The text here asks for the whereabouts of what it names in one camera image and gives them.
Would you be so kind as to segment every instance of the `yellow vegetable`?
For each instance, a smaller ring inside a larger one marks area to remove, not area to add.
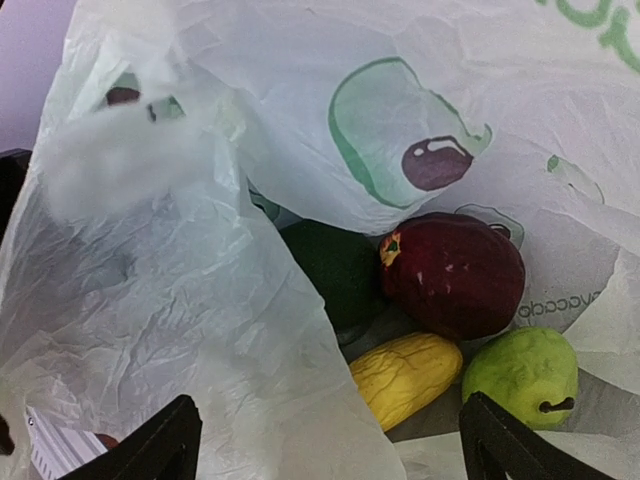
[[[462,369],[462,353],[438,335],[414,333],[380,345],[349,368],[386,432],[449,388]]]

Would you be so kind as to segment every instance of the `white plastic bag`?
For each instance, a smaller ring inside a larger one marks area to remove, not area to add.
[[[116,436],[192,394],[203,479],[404,478],[246,174],[369,234],[421,209],[509,230],[516,323],[588,372],[562,445],[637,467],[640,24],[583,3],[79,0],[0,251],[0,375]],[[123,75],[140,104],[99,111]],[[132,134],[167,99],[179,118]],[[450,441],[412,478],[441,480]]]

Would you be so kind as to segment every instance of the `guava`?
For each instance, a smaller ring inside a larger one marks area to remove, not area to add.
[[[564,423],[578,394],[578,361],[550,328],[507,332],[480,349],[462,380],[462,400],[483,392],[534,430]]]

